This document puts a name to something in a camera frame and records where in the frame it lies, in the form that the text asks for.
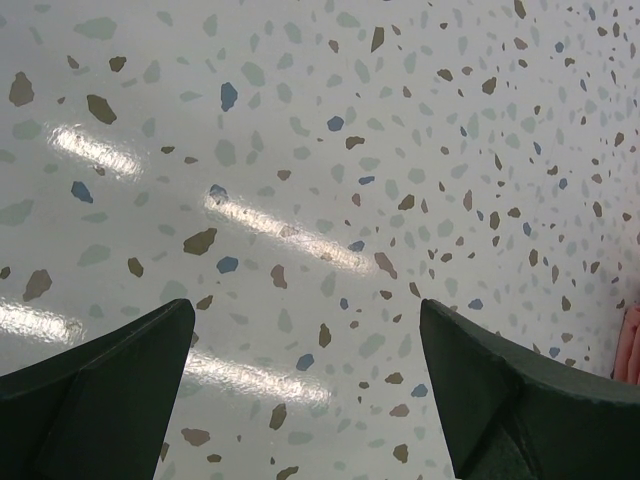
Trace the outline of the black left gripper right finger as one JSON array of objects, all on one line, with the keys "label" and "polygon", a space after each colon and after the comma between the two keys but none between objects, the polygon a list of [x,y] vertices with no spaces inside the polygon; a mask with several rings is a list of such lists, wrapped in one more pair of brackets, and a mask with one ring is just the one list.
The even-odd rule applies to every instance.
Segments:
[{"label": "black left gripper right finger", "polygon": [[458,479],[636,479],[639,389],[558,363],[436,300],[420,336]]}]

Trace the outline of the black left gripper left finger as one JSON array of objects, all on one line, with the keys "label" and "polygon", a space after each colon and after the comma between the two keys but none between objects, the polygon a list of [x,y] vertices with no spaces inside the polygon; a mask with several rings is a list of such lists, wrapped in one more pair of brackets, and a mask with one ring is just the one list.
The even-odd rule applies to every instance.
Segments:
[{"label": "black left gripper left finger", "polygon": [[2,478],[152,478],[194,325],[176,299],[2,376]]}]

